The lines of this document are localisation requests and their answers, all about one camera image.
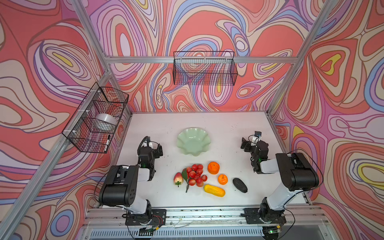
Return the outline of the dark fake avocado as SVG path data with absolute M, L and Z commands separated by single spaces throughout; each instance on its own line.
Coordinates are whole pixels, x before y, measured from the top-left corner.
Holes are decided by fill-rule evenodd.
M 248 192 L 248 187 L 246 184 L 239 178 L 234 178 L 233 179 L 233 185 L 237 190 L 239 190 L 242 193 L 247 193 Z

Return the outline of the red yellow fake peach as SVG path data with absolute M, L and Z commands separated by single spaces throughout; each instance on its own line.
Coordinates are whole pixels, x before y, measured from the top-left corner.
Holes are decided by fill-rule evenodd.
M 174 184 L 179 187 L 184 183 L 184 178 L 181 173 L 176 173 L 174 176 Z

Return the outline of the small orange tangerine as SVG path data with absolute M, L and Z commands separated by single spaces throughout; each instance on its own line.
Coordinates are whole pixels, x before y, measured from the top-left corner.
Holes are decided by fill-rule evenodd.
M 220 185 L 226 185 L 228 183 L 228 177 L 225 174 L 220 174 L 218 176 L 218 183 Z

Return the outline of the large orange fake fruit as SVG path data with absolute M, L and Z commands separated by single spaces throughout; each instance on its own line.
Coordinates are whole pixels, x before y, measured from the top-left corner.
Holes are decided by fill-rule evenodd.
M 217 162 L 210 162 L 207 169 L 210 174 L 216 175 L 220 171 L 220 165 Z

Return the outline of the red lychee bunch with leaf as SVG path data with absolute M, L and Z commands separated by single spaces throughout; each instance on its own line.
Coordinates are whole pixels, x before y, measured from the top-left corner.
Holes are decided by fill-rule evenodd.
M 187 183 L 186 193 L 190 187 L 197 186 L 202 188 L 208 180 L 207 175 L 204 174 L 204 166 L 202 164 L 193 164 L 182 170 L 181 176 Z

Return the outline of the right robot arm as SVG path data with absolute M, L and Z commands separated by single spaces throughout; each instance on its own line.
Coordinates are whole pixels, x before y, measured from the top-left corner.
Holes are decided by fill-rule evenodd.
M 257 174 L 280 174 L 281 183 L 265 197 L 259 208 L 244 209 L 247 224 L 284 225 L 285 210 L 293 198 L 320 185 L 317 172 L 302 153 L 278 153 L 269 159 L 269 145 L 264 141 L 253 142 L 242 138 L 241 149 L 251 154 L 251 165 Z

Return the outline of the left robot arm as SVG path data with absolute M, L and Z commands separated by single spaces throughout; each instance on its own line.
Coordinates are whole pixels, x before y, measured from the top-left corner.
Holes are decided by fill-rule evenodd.
M 151 141 L 149 136 L 144 137 L 137 149 L 136 165 L 111 166 L 99 193 L 99 204 L 120 207 L 132 215 L 151 217 L 151 203 L 137 196 L 137 186 L 138 182 L 153 180 L 155 160 L 162 156 L 162 146 Z

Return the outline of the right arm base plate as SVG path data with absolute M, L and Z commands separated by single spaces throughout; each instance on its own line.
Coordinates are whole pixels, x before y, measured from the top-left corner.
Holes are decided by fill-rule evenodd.
M 261 210 L 260 208 L 245 208 L 240 214 L 247 224 L 284 225 L 287 223 L 284 211 Z

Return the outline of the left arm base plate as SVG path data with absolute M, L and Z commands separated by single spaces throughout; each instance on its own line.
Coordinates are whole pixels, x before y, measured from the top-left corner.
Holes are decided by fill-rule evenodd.
M 158 227 L 166 223 L 167 210 L 166 209 L 154 209 L 147 210 L 142 215 L 134 215 L 127 211 L 122 215 L 125 219 L 127 226 L 152 226 Z

